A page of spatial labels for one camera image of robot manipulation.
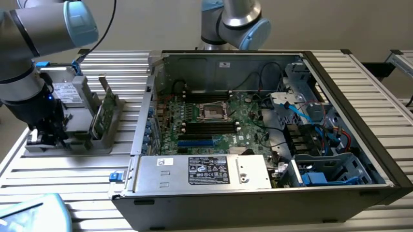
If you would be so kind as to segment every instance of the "workbench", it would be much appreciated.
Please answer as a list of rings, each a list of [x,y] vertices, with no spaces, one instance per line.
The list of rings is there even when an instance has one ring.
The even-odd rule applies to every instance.
[[[352,53],[341,50],[313,53],[403,171],[413,180],[413,114]],[[149,76],[149,54],[149,51],[98,51],[89,55],[82,63],[82,70],[91,90],[99,95],[105,94],[98,77],[106,73],[115,94],[127,101],[113,152],[107,155],[27,158],[23,153],[30,131],[26,129],[0,165],[0,209],[54,192],[66,201],[75,231],[133,232],[109,198],[109,176],[114,171],[127,169],[130,164],[134,131]],[[345,223],[208,231],[412,230],[413,193],[392,205],[367,209]]]

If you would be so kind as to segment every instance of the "motherboard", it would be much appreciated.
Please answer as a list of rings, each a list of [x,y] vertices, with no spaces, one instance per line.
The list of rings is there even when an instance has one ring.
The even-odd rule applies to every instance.
[[[270,159],[266,131],[257,112],[257,93],[238,92],[228,98],[166,97],[158,104],[162,154],[262,154]]]

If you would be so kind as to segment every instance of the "capacitor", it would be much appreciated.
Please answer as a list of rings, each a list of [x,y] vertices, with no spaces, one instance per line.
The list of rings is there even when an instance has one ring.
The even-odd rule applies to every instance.
[[[253,99],[250,99],[250,98],[245,98],[245,103],[252,103],[253,102]]]

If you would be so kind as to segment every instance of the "warning label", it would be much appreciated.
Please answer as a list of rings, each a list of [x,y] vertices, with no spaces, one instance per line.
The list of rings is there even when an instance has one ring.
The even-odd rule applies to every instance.
[[[189,157],[188,181],[192,185],[230,183],[226,157]]]
[[[55,94],[63,103],[82,103],[78,90],[71,83],[54,83]]]

